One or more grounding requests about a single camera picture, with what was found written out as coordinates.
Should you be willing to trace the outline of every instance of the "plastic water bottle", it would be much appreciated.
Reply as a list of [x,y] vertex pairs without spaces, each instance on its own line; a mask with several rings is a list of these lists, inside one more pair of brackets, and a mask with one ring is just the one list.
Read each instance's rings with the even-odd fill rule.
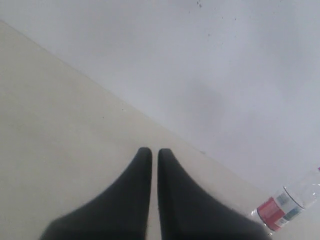
[[284,186],[248,216],[262,224],[269,235],[280,230],[320,197],[320,167],[301,180]]

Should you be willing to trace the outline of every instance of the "beige floor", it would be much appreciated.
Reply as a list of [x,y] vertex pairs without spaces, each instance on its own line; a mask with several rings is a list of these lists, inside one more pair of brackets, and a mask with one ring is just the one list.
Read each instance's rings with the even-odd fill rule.
[[[108,187],[141,146],[154,155],[148,239],[160,239],[160,148],[173,149],[203,188],[242,213],[267,197],[0,22],[1,240],[37,239],[51,220]],[[306,216],[275,239],[318,239]]]

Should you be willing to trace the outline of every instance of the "clear plastic bottle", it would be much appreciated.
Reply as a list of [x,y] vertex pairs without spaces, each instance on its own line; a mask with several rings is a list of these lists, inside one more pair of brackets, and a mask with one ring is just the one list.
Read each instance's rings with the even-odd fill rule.
[[320,168],[284,186],[248,216],[262,224],[269,235],[280,230],[320,197]]

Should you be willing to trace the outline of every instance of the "red label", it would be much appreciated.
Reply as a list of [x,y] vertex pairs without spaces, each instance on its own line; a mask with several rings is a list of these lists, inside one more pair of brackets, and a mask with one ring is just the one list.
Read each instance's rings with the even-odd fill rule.
[[281,219],[285,213],[280,209],[273,197],[270,197],[268,201],[259,206],[257,212],[268,228],[273,231],[280,229],[280,227],[276,225],[276,221]]

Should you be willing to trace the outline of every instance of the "bottle label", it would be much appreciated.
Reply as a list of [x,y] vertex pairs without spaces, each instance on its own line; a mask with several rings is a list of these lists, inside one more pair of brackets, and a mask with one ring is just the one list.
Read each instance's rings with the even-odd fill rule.
[[304,208],[294,201],[284,188],[280,194],[270,197],[268,201],[259,206],[257,213],[264,224],[276,232],[303,210]]

